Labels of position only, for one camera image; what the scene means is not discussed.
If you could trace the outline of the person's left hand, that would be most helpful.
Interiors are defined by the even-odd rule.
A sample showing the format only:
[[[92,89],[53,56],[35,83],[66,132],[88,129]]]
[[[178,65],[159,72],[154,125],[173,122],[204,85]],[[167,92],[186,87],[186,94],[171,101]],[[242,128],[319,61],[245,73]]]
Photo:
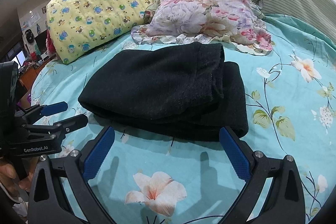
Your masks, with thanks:
[[[23,180],[20,180],[20,182],[18,182],[18,186],[22,190],[30,192],[33,175],[38,161],[39,161],[38,157],[30,159],[29,174]],[[15,171],[15,168],[9,162],[1,158],[1,183],[5,187],[5,189],[9,192],[9,195],[12,197],[16,197],[19,195],[19,192],[15,187],[14,183],[14,180],[16,178],[17,173]]]

